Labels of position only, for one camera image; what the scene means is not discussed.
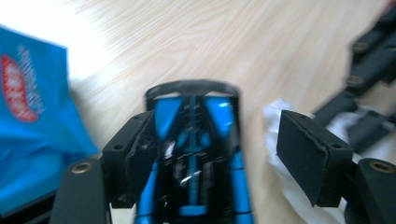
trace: light wood surface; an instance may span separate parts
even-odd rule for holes
[[[349,44],[371,27],[385,4],[16,0],[0,3],[0,23],[69,48],[72,96],[99,148],[144,111],[143,94],[150,87],[188,78],[239,86],[256,221],[304,223],[267,163],[262,106],[283,98],[310,113],[339,91]],[[369,102],[387,109],[378,97]],[[128,216],[118,212],[114,218],[122,222]]]

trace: wooden table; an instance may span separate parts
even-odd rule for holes
[[[143,112],[143,94],[152,86],[188,78],[239,86],[256,221],[303,223],[267,163],[262,106],[282,98],[309,113],[341,90],[350,43],[371,27],[385,4],[16,0],[0,3],[0,23],[69,47],[71,94],[99,148]],[[376,99],[368,101],[387,109]],[[130,214],[117,212],[114,218]]]

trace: metal screw head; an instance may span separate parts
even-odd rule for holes
[[[91,170],[91,168],[92,168],[92,163],[82,162],[82,163],[79,163],[73,167],[72,173],[76,174],[76,175],[83,174],[83,173]]]
[[[362,52],[367,50],[367,48],[369,47],[368,44],[363,43],[363,42],[358,42],[355,45],[353,45],[353,50],[356,52]]]
[[[347,82],[349,82],[350,84],[354,84],[354,85],[359,85],[361,83],[363,83],[363,78],[362,77],[357,77],[357,76],[350,76],[349,79],[347,80]]]
[[[386,174],[393,174],[395,173],[395,169],[388,164],[381,162],[381,161],[371,161],[370,162],[371,168]]]

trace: snack bag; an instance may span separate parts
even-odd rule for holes
[[[69,97],[65,48],[0,27],[0,217],[97,153]]]

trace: blue and black object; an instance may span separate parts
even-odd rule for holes
[[[148,111],[132,117],[105,146],[102,166],[81,161],[66,169],[64,179],[92,172],[92,181],[103,187],[91,193],[113,208],[136,204],[136,224],[254,223],[239,140],[239,90],[213,80],[183,80],[148,90],[146,103]],[[87,171],[72,172],[87,164],[93,164]],[[60,187],[52,223],[111,222],[108,208],[63,188],[70,184]],[[72,200],[78,205],[65,215]],[[93,220],[75,213],[100,215]]]

